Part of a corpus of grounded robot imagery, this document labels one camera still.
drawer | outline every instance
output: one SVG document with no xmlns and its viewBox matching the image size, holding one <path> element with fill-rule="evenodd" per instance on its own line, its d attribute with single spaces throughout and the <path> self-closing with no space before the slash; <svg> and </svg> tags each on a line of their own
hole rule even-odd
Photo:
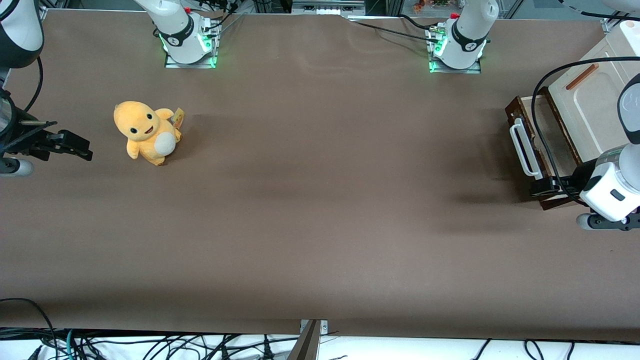
<svg viewBox="0 0 640 360">
<path fill-rule="evenodd" d="M 558 174 L 553 171 L 540 136 L 531 122 L 531 100 L 532 97 L 518 96 L 505 108 L 509 123 L 509 135 L 520 160 L 522 171 L 534 179 L 571 175 L 581 160 L 548 89 L 543 88 L 536 97 L 536 118 L 540 131 L 554 157 Z M 540 199 L 540 203 L 543 208 L 548 209 L 567 202 L 559 201 L 563 199 L 566 199 L 565 195 L 544 197 Z"/>
</svg>

brown table surface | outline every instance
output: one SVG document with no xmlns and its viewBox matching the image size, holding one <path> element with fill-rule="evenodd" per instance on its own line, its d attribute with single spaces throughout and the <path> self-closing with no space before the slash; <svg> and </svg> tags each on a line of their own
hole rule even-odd
<svg viewBox="0 0 640 360">
<path fill-rule="evenodd" d="M 0 297 L 54 326 L 640 340 L 638 233 L 528 199 L 503 110 L 599 23 L 498 21 L 479 76 L 430 74 L 424 43 L 337 16 L 247 16 L 215 70 L 164 69 L 145 13 L 44 27 L 31 113 L 95 155 L 1 180 Z M 17 104 L 36 80 L 11 74 Z M 186 112 L 166 166 L 127 156 L 126 100 Z M 3 307 L 1 325 L 44 325 Z"/>
</svg>

metal frame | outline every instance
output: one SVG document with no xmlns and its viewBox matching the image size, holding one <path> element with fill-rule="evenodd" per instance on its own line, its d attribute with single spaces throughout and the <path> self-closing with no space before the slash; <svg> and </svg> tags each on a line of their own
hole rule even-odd
<svg viewBox="0 0 640 360">
<path fill-rule="evenodd" d="M 301 324 L 302 334 L 293 346 L 287 360 L 316 360 L 318 346 L 320 346 L 320 335 L 322 331 L 328 331 L 328 326 L 322 322 L 326 320 L 306 320 Z"/>
</svg>

metal mounting plate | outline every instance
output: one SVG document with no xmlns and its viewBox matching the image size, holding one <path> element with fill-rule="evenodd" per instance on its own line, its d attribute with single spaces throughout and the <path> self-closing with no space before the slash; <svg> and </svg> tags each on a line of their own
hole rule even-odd
<svg viewBox="0 0 640 360">
<path fill-rule="evenodd" d="M 218 49 L 220 48 L 220 34 L 222 32 L 222 26 L 218 25 L 220 20 L 211 20 L 205 18 L 207 27 L 214 27 L 209 31 L 201 31 L 200 36 L 211 36 L 210 39 L 204 39 L 202 42 L 204 46 L 210 47 L 211 51 L 209 51 L 202 59 L 190 63 L 183 64 L 175 61 L 169 54 L 167 53 L 166 59 L 164 61 L 164 67 L 167 69 L 215 69 L 218 62 Z"/>
<path fill-rule="evenodd" d="M 300 334 L 305 330 L 305 327 L 309 323 L 309 320 L 300 320 Z M 320 320 L 320 335 L 327 335 L 329 333 L 329 320 Z"/>
<path fill-rule="evenodd" d="M 439 26 L 444 26 L 444 23 L 439 23 L 438 27 Z M 424 34 L 427 38 L 440 40 L 440 38 L 438 37 L 440 35 L 439 33 L 435 33 L 427 29 L 424 31 Z M 429 53 L 429 72 L 444 72 L 448 74 L 480 74 L 480 59 L 476 60 L 476 62 L 467 69 L 454 69 L 445 65 L 445 63 L 442 62 L 440 58 L 434 55 L 436 47 L 438 47 L 440 44 L 435 44 L 429 41 L 427 41 L 426 43 L 427 51 Z"/>
</svg>

white floor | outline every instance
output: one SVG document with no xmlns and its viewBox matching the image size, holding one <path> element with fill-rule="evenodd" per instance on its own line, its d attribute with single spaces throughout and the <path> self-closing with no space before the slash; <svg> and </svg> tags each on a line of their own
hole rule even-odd
<svg viewBox="0 0 640 360">
<path fill-rule="evenodd" d="M 269 339 L 288 338 L 291 335 L 270 335 Z M 144 338 L 110 338 L 109 340 L 126 342 L 140 340 L 159 340 L 162 337 Z M 207 345 L 215 347 L 221 336 L 206 336 Z M 228 346 L 244 346 L 262 343 L 262 335 L 242 335 L 231 341 Z M 290 350 L 295 341 L 286 341 L 271 344 L 271 349 L 278 354 Z M 415 338 L 363 338 L 347 336 L 323 336 L 318 354 L 318 360 L 332 360 L 347 356 L 344 360 L 373 360 L 373 359 L 402 359 L 402 360 L 470 360 L 473 359 L 484 340 L 459 340 L 459 339 L 415 339 Z M 37 340 L 0 341 L 0 360 L 25 360 L 40 345 Z M 523 341 L 492 340 L 484 350 L 480 360 L 527 360 L 529 357 L 524 351 Z M 569 343 L 539 341 L 545 360 L 564 360 L 569 350 Z M 141 360 L 153 343 L 135 345 L 97 344 L 96 347 L 108 360 Z M 199 350 L 200 357 L 205 355 L 204 349 L 195 345 L 187 347 Z M 157 359 L 166 358 L 168 349 L 162 351 Z M 533 346 L 530 351 L 537 357 Z M 256 359 L 260 352 L 249 349 L 238 353 L 232 359 Z M 39 360 L 46 360 L 55 356 L 51 348 L 43 347 Z M 218 354 L 214 360 L 220 360 Z M 571 356 L 571 360 L 637 360 L 640 359 L 640 345 L 603 345 L 591 343 L 578 343 Z M 171 357 L 171 360 L 198 360 L 198 354 L 190 350 L 179 350 Z"/>
</svg>

